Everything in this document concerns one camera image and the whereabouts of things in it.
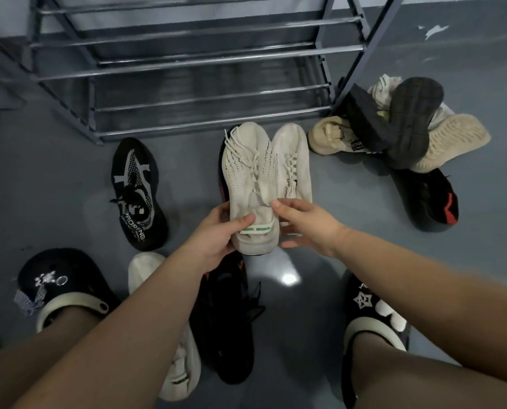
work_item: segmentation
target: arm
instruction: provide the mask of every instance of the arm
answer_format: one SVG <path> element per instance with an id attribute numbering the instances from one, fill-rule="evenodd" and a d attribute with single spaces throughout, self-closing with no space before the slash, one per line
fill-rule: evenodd
<path id="1" fill-rule="evenodd" d="M 307 245 L 341 260 L 362 282 L 461 365 L 507 381 L 507 286 L 340 224 L 298 199 L 273 202 Z"/>
<path id="2" fill-rule="evenodd" d="M 201 277 L 234 248 L 253 214 L 222 223 L 216 207 L 189 240 L 13 406 L 150 408 L 197 297 Z"/>

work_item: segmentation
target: star charm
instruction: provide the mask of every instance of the star charm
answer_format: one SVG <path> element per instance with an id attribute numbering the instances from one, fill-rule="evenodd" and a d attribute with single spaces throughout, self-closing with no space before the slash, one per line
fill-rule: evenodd
<path id="1" fill-rule="evenodd" d="M 358 303 L 359 309 L 362 309 L 363 307 L 373 307 L 373 304 L 371 303 L 371 297 L 371 294 L 363 294 L 360 291 L 358 296 L 354 298 L 354 301 Z"/>

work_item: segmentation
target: person's left arm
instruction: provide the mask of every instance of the person's left arm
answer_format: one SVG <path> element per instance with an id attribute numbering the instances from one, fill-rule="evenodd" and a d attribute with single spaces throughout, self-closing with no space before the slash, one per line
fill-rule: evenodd
<path id="1" fill-rule="evenodd" d="M 172 363 L 202 275 L 234 251 L 230 236 L 253 214 L 230 222 L 214 208 L 195 233 L 13 406 L 151 408 Z"/>

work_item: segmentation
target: wall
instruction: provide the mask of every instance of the wall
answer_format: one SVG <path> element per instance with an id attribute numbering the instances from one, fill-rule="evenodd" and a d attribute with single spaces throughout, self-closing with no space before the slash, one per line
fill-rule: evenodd
<path id="1" fill-rule="evenodd" d="M 62 0 L 62 3 L 65 5 L 82 5 L 114 3 L 119 1 L 130 2 L 130 0 Z M 373 7 L 384 5 L 385 1 L 386 0 L 360 0 L 360 3 L 364 7 Z M 437 1 L 457 0 L 406 0 L 405 3 L 433 3 Z M 25 34 L 28 2 L 29 0 L 0 0 L 0 37 L 22 36 Z M 154 9 L 82 14 L 75 16 L 74 20 L 80 29 L 90 30 L 316 11 L 321 8 L 322 4 L 323 0 L 251 1 L 247 3 L 175 7 L 170 10 L 171 13 L 167 13 L 168 10 Z M 348 3 L 346 0 L 335 0 L 333 8 L 346 9 L 348 8 Z M 53 33 L 60 30 L 59 24 L 54 19 L 49 18 L 44 21 L 44 32 Z"/>

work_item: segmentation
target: forearm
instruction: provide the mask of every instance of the forearm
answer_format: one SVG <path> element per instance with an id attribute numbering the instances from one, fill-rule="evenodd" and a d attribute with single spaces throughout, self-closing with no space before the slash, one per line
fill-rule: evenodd
<path id="1" fill-rule="evenodd" d="M 15 407 L 152 407 L 198 293 L 198 262 L 186 247 L 172 254 Z"/>
<path id="2" fill-rule="evenodd" d="M 507 380 L 507 286 L 359 231 L 337 257 L 434 344 L 464 366 Z"/>

